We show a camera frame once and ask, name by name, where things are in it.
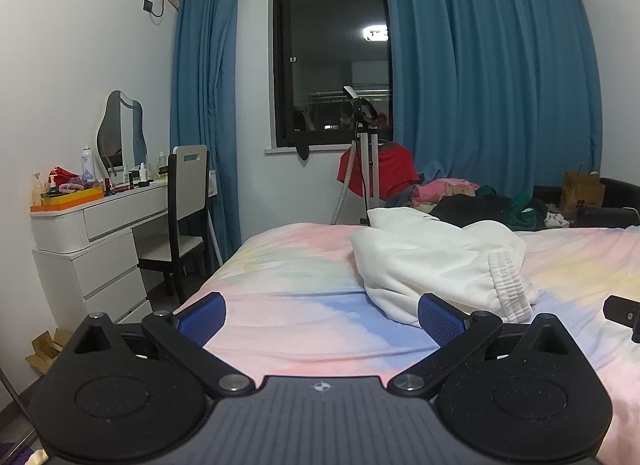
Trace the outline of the dark window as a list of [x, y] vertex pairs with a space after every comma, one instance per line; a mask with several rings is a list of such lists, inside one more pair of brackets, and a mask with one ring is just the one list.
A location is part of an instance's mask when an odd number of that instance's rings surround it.
[[386, 0], [273, 0], [274, 136], [279, 148], [347, 144], [368, 99], [393, 137]]

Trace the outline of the black and white chair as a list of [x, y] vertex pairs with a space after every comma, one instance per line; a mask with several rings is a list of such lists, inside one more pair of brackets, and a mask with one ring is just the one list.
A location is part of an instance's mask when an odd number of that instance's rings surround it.
[[[137, 245], [139, 268], [158, 271], [172, 287], [180, 305], [186, 301], [184, 269], [201, 259], [212, 271], [208, 240], [208, 149], [205, 144], [178, 146], [168, 158], [167, 228], [142, 237]], [[195, 217], [200, 235], [180, 233], [180, 222]]]

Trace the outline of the blue curtain right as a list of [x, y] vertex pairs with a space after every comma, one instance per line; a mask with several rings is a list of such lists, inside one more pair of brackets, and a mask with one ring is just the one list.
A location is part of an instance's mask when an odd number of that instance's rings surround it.
[[601, 164], [582, 0], [387, 0], [394, 137], [426, 178], [506, 196]]

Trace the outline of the pastel tie-dye bed cover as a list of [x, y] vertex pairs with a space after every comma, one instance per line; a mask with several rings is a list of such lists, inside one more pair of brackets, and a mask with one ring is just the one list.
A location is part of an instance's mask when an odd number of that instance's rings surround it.
[[[294, 224], [246, 241], [201, 294], [219, 293], [224, 327], [209, 352], [261, 381], [267, 375], [389, 379], [432, 353], [422, 329], [390, 320], [370, 302], [356, 269], [350, 227]], [[605, 319], [612, 296], [639, 296], [639, 231], [563, 229], [524, 234], [523, 273], [536, 312], [561, 319], [612, 399], [599, 452], [605, 464], [639, 459], [639, 347]]]

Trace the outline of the wavy vanity mirror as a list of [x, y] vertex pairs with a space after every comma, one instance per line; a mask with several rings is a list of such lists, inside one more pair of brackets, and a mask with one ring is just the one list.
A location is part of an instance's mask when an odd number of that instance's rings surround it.
[[106, 99], [96, 132], [96, 153], [103, 175], [116, 181], [123, 181], [148, 158], [142, 105], [121, 90], [113, 90]]

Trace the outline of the blue curtain left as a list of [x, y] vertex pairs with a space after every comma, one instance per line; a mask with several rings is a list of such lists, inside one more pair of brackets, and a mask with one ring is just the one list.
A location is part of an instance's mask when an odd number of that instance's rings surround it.
[[213, 225], [224, 259], [241, 246], [236, 155], [235, 60], [238, 0], [180, 0], [176, 23], [170, 144], [204, 144], [216, 172]]

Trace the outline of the cardboard box on floor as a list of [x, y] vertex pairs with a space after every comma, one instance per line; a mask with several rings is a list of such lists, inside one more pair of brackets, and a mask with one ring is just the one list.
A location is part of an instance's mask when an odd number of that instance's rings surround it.
[[40, 375], [46, 375], [55, 360], [63, 351], [72, 334], [56, 329], [42, 333], [32, 341], [32, 354], [25, 358], [26, 362]]

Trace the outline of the pile of clothes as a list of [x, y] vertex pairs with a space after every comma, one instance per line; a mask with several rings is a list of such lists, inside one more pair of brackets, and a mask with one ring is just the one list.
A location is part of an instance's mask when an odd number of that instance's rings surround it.
[[392, 194], [385, 206], [410, 207], [457, 227], [492, 220], [512, 231], [568, 228], [570, 221], [553, 203], [553, 191], [554, 188], [537, 188], [533, 194], [504, 196], [469, 180], [438, 178]]

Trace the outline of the white dressing table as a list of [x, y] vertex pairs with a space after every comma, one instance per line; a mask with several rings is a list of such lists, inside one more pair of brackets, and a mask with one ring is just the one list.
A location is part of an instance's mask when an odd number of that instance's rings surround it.
[[32, 251], [59, 329], [74, 332], [87, 315], [137, 323], [152, 312], [134, 228], [168, 212], [167, 184], [154, 181], [65, 211], [32, 212]]

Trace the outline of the orange tray with cosmetics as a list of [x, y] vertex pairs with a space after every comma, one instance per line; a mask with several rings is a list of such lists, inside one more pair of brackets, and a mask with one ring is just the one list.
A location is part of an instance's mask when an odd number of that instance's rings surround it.
[[102, 199], [99, 181], [88, 181], [63, 167], [55, 166], [47, 175], [32, 174], [32, 213], [65, 211]]

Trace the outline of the blue curtain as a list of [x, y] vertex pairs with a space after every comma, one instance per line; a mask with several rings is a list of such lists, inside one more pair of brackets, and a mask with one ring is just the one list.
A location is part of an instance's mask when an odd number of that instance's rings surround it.
[[387, 0], [394, 137], [426, 178], [506, 196], [601, 164], [582, 0]]
[[180, 0], [176, 23], [170, 144], [204, 144], [216, 172], [213, 225], [224, 259], [241, 246], [236, 155], [235, 60], [238, 0]]

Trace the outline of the red garment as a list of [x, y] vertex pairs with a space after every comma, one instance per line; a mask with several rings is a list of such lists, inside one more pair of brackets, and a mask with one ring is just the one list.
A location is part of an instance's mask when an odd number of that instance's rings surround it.
[[[341, 156], [340, 167], [336, 180], [344, 184], [348, 167], [350, 149]], [[349, 180], [349, 190], [362, 196], [360, 149], [356, 149], [354, 164], [352, 164], [352, 178]], [[378, 177], [380, 177], [380, 199], [387, 200], [419, 181], [416, 166], [414, 166], [411, 152], [397, 142], [383, 142], [378, 146]]]

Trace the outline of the tripod stand with phone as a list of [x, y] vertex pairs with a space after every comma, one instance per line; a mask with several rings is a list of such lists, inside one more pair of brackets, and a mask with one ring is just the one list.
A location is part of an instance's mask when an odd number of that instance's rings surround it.
[[342, 190], [338, 196], [330, 224], [336, 225], [340, 219], [346, 194], [349, 191], [352, 177], [356, 173], [360, 176], [361, 197], [364, 205], [363, 225], [369, 223], [368, 213], [372, 208], [380, 205], [380, 161], [378, 160], [378, 111], [374, 105], [364, 97], [360, 97], [352, 86], [344, 86], [343, 92], [352, 105], [354, 118], [354, 136], [347, 150], [348, 159]]

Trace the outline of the white spray bottle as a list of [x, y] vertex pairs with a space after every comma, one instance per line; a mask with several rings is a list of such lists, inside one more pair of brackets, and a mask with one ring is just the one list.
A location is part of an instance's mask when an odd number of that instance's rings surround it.
[[94, 156], [89, 147], [84, 147], [81, 153], [81, 178], [85, 182], [96, 181], [96, 169], [94, 168]]

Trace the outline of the brown paper bag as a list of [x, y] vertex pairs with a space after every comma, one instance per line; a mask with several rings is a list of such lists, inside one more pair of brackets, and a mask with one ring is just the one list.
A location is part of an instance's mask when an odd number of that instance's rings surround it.
[[565, 170], [559, 210], [565, 219], [574, 222], [577, 213], [584, 208], [600, 207], [605, 195], [597, 170], [576, 173]]

